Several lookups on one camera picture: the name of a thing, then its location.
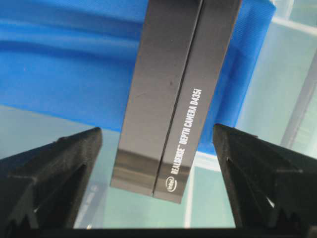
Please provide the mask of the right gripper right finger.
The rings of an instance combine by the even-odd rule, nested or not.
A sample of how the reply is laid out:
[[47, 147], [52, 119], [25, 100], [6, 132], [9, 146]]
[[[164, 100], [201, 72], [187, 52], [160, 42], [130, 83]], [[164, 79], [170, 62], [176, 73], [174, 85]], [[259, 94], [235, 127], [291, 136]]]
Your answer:
[[315, 158], [219, 123], [212, 140], [237, 228], [317, 231]]

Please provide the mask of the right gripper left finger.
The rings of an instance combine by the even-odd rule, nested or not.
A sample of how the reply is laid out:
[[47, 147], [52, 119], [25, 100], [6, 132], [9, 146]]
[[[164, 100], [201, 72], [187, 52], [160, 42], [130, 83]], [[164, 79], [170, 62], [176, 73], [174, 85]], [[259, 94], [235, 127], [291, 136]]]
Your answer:
[[0, 231], [72, 228], [101, 146], [94, 127], [1, 159]]

